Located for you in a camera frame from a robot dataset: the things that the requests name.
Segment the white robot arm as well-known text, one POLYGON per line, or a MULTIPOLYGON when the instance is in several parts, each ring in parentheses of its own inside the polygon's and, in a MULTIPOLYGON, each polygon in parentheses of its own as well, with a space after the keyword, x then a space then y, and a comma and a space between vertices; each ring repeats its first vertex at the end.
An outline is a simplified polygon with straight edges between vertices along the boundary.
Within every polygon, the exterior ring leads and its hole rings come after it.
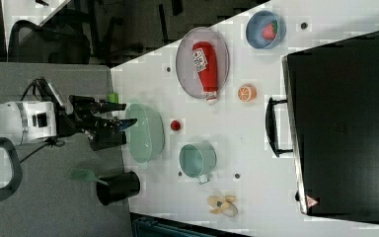
POLYGON ((11 164, 11 179, 0 188, 0 201, 13 195, 22 182, 18 146, 41 142, 53 145, 59 138, 80 132, 96 145, 115 145, 137 120, 102 118, 101 114, 125 108, 125 104, 73 95, 64 103, 50 99, 0 104, 0 148, 7 152, 11 164))

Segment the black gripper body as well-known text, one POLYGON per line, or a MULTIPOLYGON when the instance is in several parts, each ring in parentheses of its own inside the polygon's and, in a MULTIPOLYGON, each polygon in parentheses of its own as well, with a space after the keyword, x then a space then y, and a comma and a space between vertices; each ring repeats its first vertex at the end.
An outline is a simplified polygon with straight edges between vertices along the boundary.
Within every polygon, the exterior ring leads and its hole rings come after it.
POLYGON ((91 112, 91 106, 96 102, 94 98, 70 95, 68 101, 73 107, 73 112, 68 114, 61 110, 56 117, 57 135, 59 137, 83 132, 95 124, 95 117, 91 112))

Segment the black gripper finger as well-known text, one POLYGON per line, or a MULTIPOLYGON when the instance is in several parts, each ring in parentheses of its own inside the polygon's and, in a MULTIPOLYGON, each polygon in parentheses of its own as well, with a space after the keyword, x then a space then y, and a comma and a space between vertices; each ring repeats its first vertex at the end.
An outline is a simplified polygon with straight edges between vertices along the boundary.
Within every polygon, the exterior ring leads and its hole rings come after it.
POLYGON ((100 114, 107 112, 124 111, 126 104, 118 104, 112 102, 100 102, 97 104, 96 111, 100 114))
POLYGON ((127 119, 100 118, 94 123, 92 130, 95 133, 100 133, 100 134, 116 134, 116 133, 126 130, 127 128, 133 126, 136 123, 137 123, 136 118, 127 118, 127 119))

